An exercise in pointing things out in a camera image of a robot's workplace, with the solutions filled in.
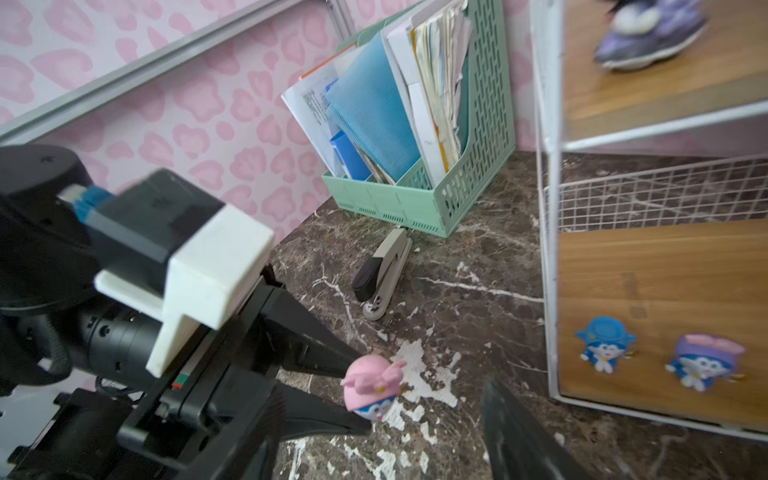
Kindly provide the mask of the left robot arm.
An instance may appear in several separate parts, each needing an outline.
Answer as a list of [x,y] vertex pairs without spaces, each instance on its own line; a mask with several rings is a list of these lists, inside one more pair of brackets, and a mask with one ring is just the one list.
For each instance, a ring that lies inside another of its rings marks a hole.
[[359,353],[275,277],[273,231],[160,169],[120,194],[51,145],[1,150],[1,393],[74,370],[14,479],[268,479],[284,441],[370,433],[278,381]]

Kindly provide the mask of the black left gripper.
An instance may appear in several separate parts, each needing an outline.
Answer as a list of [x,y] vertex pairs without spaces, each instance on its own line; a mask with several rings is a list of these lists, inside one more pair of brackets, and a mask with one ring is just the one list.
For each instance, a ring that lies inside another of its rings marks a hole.
[[[183,367],[165,381],[144,361],[160,325],[103,295],[54,315],[5,320],[5,389],[44,385],[74,368],[124,390],[100,387],[59,395],[51,429],[34,447],[17,447],[9,461],[14,479],[135,479],[174,475],[185,455],[204,448],[232,419],[215,407],[232,373],[234,352],[265,372],[263,348],[248,328],[263,326],[267,359],[281,368],[343,378],[363,354],[339,339],[281,283],[261,283],[232,325],[194,334]],[[372,423],[340,405],[278,384],[285,405],[281,441],[310,436],[367,436]]]

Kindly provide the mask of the pink octopus blue hat figurine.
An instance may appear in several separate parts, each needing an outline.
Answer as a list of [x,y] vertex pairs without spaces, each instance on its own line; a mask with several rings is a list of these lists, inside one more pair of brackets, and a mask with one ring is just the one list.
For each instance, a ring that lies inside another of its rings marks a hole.
[[365,420],[382,421],[401,394],[405,366],[380,355],[353,361],[341,382],[346,409]]

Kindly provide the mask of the small black Kuromi figurine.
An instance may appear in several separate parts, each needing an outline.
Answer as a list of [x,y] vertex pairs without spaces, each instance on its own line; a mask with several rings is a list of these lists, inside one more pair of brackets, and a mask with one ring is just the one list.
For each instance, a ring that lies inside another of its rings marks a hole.
[[610,71],[635,71],[668,60],[704,31],[708,17],[698,1],[617,1],[594,61]]

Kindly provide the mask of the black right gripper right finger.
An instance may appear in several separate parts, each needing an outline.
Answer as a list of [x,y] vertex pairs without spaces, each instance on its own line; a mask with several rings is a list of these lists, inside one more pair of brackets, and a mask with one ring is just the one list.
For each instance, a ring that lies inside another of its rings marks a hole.
[[592,477],[495,378],[484,384],[481,420],[495,480]]

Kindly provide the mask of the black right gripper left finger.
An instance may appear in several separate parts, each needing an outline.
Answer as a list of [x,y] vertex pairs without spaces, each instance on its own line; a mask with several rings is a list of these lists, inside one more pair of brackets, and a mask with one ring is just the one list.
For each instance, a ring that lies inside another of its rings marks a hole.
[[268,383],[176,479],[271,479],[285,419],[281,388]]

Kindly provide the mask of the blue Doraemon figurine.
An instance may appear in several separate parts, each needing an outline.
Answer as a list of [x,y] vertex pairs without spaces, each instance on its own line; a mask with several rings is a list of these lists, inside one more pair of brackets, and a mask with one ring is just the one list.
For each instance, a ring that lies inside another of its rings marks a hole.
[[622,322],[607,316],[594,318],[575,336],[585,343],[580,358],[589,362],[595,371],[605,374],[614,372],[618,360],[625,357],[637,341]]

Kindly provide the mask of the purple hood Doraemon figurine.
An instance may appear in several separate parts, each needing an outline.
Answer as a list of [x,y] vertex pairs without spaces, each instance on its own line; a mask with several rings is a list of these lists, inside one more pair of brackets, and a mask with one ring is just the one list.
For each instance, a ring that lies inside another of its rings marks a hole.
[[705,392],[717,378],[738,381],[738,362],[747,349],[728,338],[703,333],[682,335],[676,345],[674,358],[665,365],[683,387]]

